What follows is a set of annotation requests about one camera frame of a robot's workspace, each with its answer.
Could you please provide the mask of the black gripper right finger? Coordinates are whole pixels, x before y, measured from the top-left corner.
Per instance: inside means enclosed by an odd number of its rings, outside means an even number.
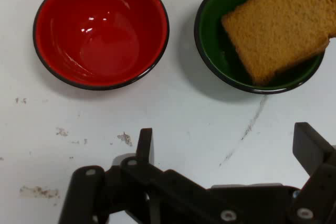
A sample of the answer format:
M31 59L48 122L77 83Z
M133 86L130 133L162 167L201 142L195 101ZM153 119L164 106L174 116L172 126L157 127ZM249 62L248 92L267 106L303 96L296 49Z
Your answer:
M310 124L295 124L292 151L308 173L287 211L291 223L335 223L335 147Z

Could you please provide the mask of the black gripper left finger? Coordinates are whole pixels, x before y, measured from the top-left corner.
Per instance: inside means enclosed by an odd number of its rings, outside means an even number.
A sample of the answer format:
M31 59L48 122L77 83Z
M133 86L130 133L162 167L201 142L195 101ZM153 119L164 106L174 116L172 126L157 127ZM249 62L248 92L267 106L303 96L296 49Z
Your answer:
M152 140L152 129L142 129L135 155L119 165L74 171L59 223L107 223L120 211L137 223L209 223L206 189L152 165Z

